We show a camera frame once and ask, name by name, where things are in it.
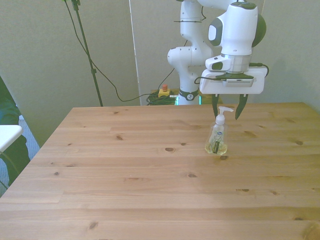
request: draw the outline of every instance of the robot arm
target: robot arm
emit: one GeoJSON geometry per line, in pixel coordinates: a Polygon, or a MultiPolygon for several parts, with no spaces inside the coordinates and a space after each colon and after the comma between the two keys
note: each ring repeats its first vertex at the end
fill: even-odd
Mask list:
{"type": "Polygon", "coordinates": [[[248,94],[259,94],[264,88],[267,69],[252,68],[250,61],[252,48],[266,32],[265,22],[258,15],[257,6],[245,0],[178,1],[182,2],[181,35],[192,43],[191,47],[177,47],[168,54],[169,63],[177,69],[180,77],[179,104],[197,104],[195,95],[198,95],[198,86],[194,84],[197,76],[189,72],[188,68],[205,65],[207,69],[201,75],[200,91],[212,94],[215,115],[218,114],[219,94],[240,94],[235,115],[237,119],[247,102],[248,94]],[[201,6],[226,10],[209,26],[208,38],[211,44],[222,47],[219,56],[213,57],[212,50],[201,37],[201,6]],[[264,30],[257,34],[260,27],[264,30]]]}
{"type": "Polygon", "coordinates": [[[200,91],[212,94],[214,114],[218,114],[219,94],[240,94],[235,113],[237,119],[246,105],[248,94],[260,94],[264,89],[267,69],[250,67],[252,48],[266,33],[266,24],[255,4],[234,2],[209,26],[208,38],[221,55],[206,60],[200,91]]]}

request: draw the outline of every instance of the black stand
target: black stand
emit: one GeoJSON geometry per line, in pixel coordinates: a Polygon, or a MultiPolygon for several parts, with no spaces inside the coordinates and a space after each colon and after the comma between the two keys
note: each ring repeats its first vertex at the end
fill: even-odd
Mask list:
{"type": "Polygon", "coordinates": [[[83,41],[84,41],[86,54],[88,56],[90,67],[91,67],[91,73],[92,73],[92,76],[93,76],[96,93],[98,94],[100,106],[103,107],[104,105],[102,103],[102,99],[101,99],[101,95],[100,95],[100,91],[99,91],[99,87],[98,87],[98,82],[97,82],[97,78],[96,78],[97,70],[93,67],[93,64],[92,64],[92,60],[91,60],[90,53],[89,53],[89,48],[88,48],[86,37],[85,37],[85,32],[84,32],[84,29],[82,27],[80,15],[79,15],[79,7],[78,7],[78,5],[80,5],[80,0],[71,0],[71,1],[72,1],[73,9],[75,10],[76,16],[77,16],[78,21],[79,21],[79,25],[80,25],[80,29],[81,29],[81,33],[82,33],[82,38],[83,38],[83,41]]]}

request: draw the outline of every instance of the wall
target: wall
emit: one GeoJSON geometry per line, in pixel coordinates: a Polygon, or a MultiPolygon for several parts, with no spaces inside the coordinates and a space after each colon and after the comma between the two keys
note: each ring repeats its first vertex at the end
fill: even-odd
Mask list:
{"type": "Polygon", "coordinates": [[[265,0],[267,34],[253,60],[270,67],[258,103],[304,102],[320,113],[320,2],[265,0]]]}
{"type": "MultiPolygon", "coordinates": [[[[261,13],[264,0],[252,0],[261,13]]],[[[181,2],[176,0],[130,0],[133,25],[134,46],[137,63],[140,94],[148,94],[157,89],[162,80],[171,72],[173,67],[168,63],[167,53],[170,49],[183,46],[186,42],[180,35],[181,2]]],[[[207,17],[202,23],[204,36],[208,35],[209,24],[224,13],[223,10],[203,9],[207,17]]],[[[213,49],[219,55],[221,49],[213,49]]],[[[193,67],[201,75],[204,67],[193,67]]],[[[179,75],[174,71],[165,81],[170,88],[179,88],[179,75]]],[[[145,105],[146,97],[141,97],[141,104],[145,105]]]]}
{"type": "MultiPolygon", "coordinates": [[[[79,8],[94,62],[123,99],[138,96],[129,1],[81,0],[79,8]]],[[[0,0],[0,29],[0,75],[40,146],[73,107],[99,106],[63,1],[0,0]]],[[[120,102],[113,87],[97,78],[105,106],[139,104],[120,102]]]]}

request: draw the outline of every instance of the clear plastic bottle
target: clear plastic bottle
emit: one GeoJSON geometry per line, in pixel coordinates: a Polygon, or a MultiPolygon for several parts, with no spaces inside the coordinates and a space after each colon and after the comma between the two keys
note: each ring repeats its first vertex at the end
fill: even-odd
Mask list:
{"type": "Polygon", "coordinates": [[[210,128],[209,137],[205,143],[205,150],[208,154],[212,155],[223,155],[227,152],[227,131],[228,126],[225,124],[224,111],[233,112],[234,110],[220,106],[220,114],[215,119],[210,128]]]}

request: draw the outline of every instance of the yellow liquid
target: yellow liquid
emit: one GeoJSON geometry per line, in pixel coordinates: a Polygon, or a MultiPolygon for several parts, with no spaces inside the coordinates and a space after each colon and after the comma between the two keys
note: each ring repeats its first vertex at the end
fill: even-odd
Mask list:
{"type": "Polygon", "coordinates": [[[211,155],[223,155],[227,152],[227,148],[228,148],[228,146],[226,144],[220,144],[219,148],[218,148],[218,152],[214,153],[213,149],[211,149],[211,147],[210,147],[210,142],[207,142],[204,147],[206,152],[211,155]]]}

